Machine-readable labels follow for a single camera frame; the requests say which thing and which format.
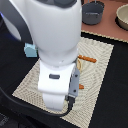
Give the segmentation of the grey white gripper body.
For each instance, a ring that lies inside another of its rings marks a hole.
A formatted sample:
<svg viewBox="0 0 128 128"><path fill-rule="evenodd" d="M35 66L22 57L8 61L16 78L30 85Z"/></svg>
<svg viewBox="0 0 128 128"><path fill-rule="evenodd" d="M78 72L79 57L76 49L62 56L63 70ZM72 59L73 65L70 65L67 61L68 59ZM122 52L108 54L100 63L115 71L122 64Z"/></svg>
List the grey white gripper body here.
<svg viewBox="0 0 128 128"><path fill-rule="evenodd" d="M61 111L66 96L76 98L79 90L80 72L75 63L51 67L40 62L38 90L42 93L47 109Z"/></svg>

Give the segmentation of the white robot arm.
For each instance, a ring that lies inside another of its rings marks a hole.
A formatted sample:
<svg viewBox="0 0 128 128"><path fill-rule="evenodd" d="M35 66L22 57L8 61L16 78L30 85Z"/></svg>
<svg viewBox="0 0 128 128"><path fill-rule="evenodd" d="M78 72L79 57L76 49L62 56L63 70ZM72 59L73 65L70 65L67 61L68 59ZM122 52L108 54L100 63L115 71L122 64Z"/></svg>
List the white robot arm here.
<svg viewBox="0 0 128 128"><path fill-rule="evenodd" d="M61 111L78 72L81 0L0 0L0 14L16 39L37 47L38 89L48 109Z"/></svg>

